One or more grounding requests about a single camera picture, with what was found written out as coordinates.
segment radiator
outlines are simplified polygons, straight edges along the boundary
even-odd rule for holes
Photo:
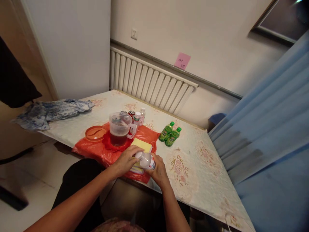
[[[122,90],[178,115],[198,84],[110,47],[110,89]]]

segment green bottle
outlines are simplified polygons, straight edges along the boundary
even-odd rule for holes
[[[180,136],[180,131],[181,131],[180,127],[178,127],[176,130],[173,130],[170,136],[165,141],[165,145],[168,147],[172,146],[175,140]]]
[[[170,135],[170,133],[173,131],[173,125],[175,123],[171,122],[169,125],[166,125],[166,127],[163,129],[163,131],[161,132],[160,136],[159,136],[159,140],[161,142],[164,142],[167,137]]]

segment red plastic bag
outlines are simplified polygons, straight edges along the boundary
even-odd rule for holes
[[[109,131],[109,122],[105,123],[103,125],[103,128],[106,129],[106,131]],[[159,135],[160,133],[155,132],[145,126],[139,126],[135,138],[151,144],[152,152],[155,153],[157,150],[156,141],[159,138]],[[86,138],[82,138],[81,140],[79,140],[75,144],[72,151],[85,157],[95,159],[106,168],[112,165],[122,153],[122,151],[113,152],[112,150],[106,149],[102,141],[91,142]],[[143,174],[137,174],[129,171],[124,176],[133,180],[141,181],[146,184],[150,179],[150,176],[145,172]]]

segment electrical outlet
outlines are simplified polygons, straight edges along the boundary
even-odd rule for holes
[[[131,29],[131,38],[137,40],[137,30],[135,28]]]

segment table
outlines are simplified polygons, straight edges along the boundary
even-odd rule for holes
[[[50,130],[42,133],[74,147],[89,127],[108,122],[110,113],[139,111],[144,107],[144,125],[148,128],[161,132],[171,121],[175,122],[174,128],[182,128],[171,147],[159,140],[156,142],[156,154],[164,160],[176,198],[238,230],[252,231],[251,220],[206,130],[117,90],[82,100],[95,104],[92,111],[50,122]],[[152,179],[146,186],[161,193]]]

